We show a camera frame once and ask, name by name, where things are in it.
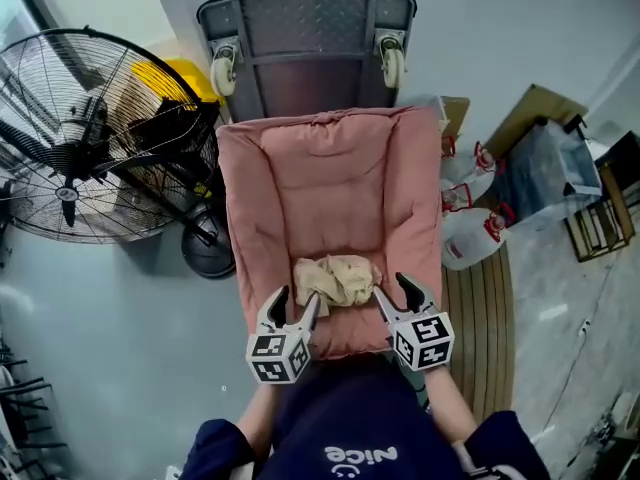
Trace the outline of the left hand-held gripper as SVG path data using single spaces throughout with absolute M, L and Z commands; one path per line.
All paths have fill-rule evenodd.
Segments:
M 248 339 L 246 361 L 260 384 L 295 384 L 311 362 L 309 341 L 321 309 L 321 295 L 310 295 L 296 325 L 285 325 L 288 298 L 287 285 L 269 296 L 268 323 L 259 323 Z

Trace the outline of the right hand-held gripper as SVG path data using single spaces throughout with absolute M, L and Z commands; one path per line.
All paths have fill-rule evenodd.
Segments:
M 449 315 L 428 313 L 433 310 L 434 295 L 417 278 L 404 272 L 397 272 L 395 277 L 404 291 L 407 310 L 421 314 L 400 321 L 400 313 L 386 292 L 379 286 L 373 287 L 372 295 L 383 319 L 391 323 L 393 350 L 412 371 L 447 365 L 455 342 Z

